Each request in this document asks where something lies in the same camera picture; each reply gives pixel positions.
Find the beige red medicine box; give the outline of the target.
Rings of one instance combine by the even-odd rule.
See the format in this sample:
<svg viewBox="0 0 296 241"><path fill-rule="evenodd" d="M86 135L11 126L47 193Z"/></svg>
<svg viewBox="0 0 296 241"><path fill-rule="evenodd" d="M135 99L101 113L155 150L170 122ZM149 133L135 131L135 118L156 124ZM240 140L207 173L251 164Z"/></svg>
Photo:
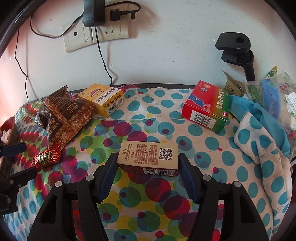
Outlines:
<svg viewBox="0 0 296 241"><path fill-rule="evenodd" d="M117 164L128 173L173 177L178 173L178 145L122 141Z"/></svg>

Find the blue cloth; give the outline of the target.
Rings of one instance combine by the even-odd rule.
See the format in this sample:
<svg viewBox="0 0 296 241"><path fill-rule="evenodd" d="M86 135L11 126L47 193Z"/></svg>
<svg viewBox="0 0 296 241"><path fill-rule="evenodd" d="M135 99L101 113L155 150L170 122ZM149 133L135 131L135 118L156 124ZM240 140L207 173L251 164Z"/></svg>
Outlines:
<svg viewBox="0 0 296 241"><path fill-rule="evenodd" d="M275 140L276 146L280 148L282 153L287 158L289 158L290 143L285 129L260 104L243 97L230 95L229 111L238 121L241 121L247 112L251 113L272 136L272 138Z"/></svg>

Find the small red candy packet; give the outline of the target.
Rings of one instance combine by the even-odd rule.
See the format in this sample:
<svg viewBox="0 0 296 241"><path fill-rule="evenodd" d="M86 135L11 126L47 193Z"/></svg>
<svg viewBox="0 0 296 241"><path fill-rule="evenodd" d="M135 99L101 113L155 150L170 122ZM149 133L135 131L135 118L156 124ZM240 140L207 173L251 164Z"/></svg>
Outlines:
<svg viewBox="0 0 296 241"><path fill-rule="evenodd" d="M45 150L34 156L34 167L40 171L48 166L55 165L60 162L61 150L52 148Z"/></svg>

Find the polka dot bed sheet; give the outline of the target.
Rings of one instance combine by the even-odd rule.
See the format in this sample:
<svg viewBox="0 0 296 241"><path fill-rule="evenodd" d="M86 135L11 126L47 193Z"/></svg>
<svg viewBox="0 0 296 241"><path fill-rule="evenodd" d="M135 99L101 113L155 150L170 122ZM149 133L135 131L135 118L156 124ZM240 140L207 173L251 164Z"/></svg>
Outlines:
<svg viewBox="0 0 296 241"><path fill-rule="evenodd" d="M182 118L190 90L122 87L125 101L110 117L95 116L62 150L60 163L39 172L19 190L17 212L4 216L13 237L26 240L49 190L57 181L77 182L95 172L121 142L177 144L204 174L223 183L240 181L268 237L278 230L291 201L290 161L249 112L230 118L220 133ZM118 170L98 207L110 240L185 240L198 205L180 177L137 175Z"/></svg>

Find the black power adapter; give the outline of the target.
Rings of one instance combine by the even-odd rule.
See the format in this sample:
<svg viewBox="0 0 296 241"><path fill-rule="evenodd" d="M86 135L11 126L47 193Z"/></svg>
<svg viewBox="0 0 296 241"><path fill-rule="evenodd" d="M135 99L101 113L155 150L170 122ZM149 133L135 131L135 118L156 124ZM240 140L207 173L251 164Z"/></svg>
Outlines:
<svg viewBox="0 0 296 241"><path fill-rule="evenodd" d="M83 24L85 27L99 27L105 24L105 0L83 1Z"/></svg>

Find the yellow medicine box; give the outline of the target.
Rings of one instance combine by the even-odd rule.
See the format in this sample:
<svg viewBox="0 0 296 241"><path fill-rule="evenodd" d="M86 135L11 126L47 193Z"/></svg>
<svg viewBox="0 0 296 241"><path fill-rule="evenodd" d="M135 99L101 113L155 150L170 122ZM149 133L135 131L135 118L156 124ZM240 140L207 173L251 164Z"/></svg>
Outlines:
<svg viewBox="0 0 296 241"><path fill-rule="evenodd" d="M109 117L124 103L123 91L119 88L93 84L78 94L78 98L95 106L95 113Z"/></svg>

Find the clear bag with blue item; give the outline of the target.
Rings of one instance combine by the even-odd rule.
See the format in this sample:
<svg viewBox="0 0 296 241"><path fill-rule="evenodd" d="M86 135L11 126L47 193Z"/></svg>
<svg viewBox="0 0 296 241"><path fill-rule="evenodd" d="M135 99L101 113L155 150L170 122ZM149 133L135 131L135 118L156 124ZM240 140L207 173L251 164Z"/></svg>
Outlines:
<svg viewBox="0 0 296 241"><path fill-rule="evenodd" d="M295 140L295 83L286 72L259 81L244 81L248 98L260 104Z"/></svg>

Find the brown coffee snack bag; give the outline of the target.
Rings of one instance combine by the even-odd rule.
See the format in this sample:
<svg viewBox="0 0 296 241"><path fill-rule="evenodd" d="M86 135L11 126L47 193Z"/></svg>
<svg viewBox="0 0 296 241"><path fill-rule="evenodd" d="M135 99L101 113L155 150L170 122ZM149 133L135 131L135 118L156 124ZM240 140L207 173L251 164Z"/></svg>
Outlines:
<svg viewBox="0 0 296 241"><path fill-rule="evenodd" d="M47 96L38 110L35 123L46 130L48 148L63 149L91 120L95 106L69 96L65 85Z"/></svg>

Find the clear plastic packet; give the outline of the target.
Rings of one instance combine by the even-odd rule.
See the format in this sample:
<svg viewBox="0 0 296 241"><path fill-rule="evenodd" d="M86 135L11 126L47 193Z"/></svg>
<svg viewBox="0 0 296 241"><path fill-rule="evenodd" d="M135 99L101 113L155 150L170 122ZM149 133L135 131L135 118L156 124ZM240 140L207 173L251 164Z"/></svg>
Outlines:
<svg viewBox="0 0 296 241"><path fill-rule="evenodd" d="M8 145L9 141L10 141L10 136L11 136L11 129L7 130L7 131L3 131L2 132L2 136L1 136L1 141L5 144Z"/></svg>

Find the small cardboard box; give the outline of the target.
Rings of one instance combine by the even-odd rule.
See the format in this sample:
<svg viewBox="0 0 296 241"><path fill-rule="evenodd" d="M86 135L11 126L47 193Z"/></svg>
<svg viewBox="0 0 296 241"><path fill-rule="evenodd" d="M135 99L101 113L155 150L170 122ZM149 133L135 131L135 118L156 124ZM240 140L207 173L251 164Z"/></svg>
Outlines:
<svg viewBox="0 0 296 241"><path fill-rule="evenodd" d="M238 81L233 79L229 74L223 71L224 75L226 76L227 80L224 86L224 90L226 90L230 95L236 95L243 97L246 93L244 85L242 81Z"/></svg>

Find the red round metal tray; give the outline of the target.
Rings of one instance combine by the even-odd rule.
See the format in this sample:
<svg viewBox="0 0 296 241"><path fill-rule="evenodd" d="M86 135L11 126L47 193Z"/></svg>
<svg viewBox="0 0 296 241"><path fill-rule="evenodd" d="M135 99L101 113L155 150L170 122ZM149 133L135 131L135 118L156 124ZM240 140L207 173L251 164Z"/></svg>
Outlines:
<svg viewBox="0 0 296 241"><path fill-rule="evenodd" d="M16 126L15 118L12 116L1 125L1 146L14 145L18 142L18 139L18 127Z"/></svg>

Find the red green medicine box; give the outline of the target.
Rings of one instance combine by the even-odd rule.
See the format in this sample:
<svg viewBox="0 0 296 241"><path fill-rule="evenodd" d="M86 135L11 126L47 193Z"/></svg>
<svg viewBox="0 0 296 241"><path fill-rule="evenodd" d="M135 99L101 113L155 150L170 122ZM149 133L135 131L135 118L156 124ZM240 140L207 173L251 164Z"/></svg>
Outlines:
<svg viewBox="0 0 296 241"><path fill-rule="evenodd" d="M184 103L181 116L220 133L228 121L229 94L200 80Z"/></svg>

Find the black clamp mount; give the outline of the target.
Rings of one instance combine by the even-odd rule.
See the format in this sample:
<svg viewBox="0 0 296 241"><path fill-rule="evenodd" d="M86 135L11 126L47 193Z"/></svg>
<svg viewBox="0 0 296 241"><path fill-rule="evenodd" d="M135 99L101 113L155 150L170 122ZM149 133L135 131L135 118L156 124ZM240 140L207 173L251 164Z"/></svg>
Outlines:
<svg viewBox="0 0 296 241"><path fill-rule="evenodd" d="M250 39L243 33L224 32L218 37L216 49L223 51L221 59L229 64L243 67L246 80L255 81L254 54Z"/></svg>

